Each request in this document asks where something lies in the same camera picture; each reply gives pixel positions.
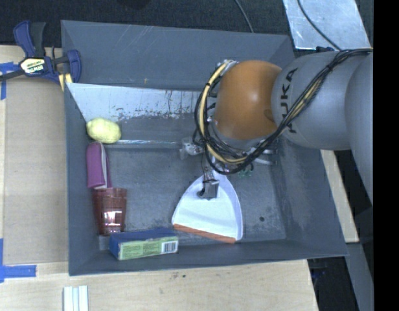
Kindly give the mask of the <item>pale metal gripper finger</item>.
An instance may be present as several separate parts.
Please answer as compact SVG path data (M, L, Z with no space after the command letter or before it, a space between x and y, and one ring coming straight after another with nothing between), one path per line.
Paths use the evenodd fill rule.
M194 144L191 137L184 137L181 140L181 148L179 149L180 159L186 159L188 156L196 156L201 154L201 147Z

